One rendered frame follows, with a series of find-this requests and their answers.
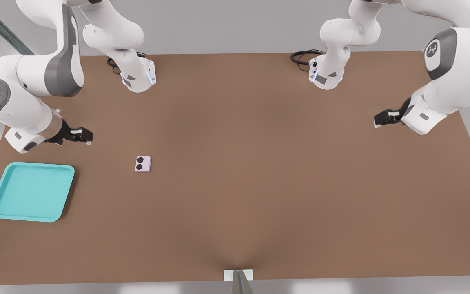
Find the pale blue-green tray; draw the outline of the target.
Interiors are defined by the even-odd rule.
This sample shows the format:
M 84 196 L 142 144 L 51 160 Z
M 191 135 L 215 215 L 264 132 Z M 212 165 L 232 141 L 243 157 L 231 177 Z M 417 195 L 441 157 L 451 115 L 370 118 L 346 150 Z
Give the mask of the pale blue-green tray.
M 0 179 L 0 219 L 55 222 L 73 182 L 70 165 L 12 162 Z

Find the silver frame post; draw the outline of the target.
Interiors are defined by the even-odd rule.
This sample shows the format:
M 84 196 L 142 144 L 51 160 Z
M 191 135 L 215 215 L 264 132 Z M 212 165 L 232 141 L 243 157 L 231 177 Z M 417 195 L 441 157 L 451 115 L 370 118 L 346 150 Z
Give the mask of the silver frame post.
M 22 55 L 34 53 L 0 20 L 0 36 Z
M 252 269 L 224 270 L 224 281 L 231 281 L 231 294 L 254 294 L 249 281 L 253 281 Z

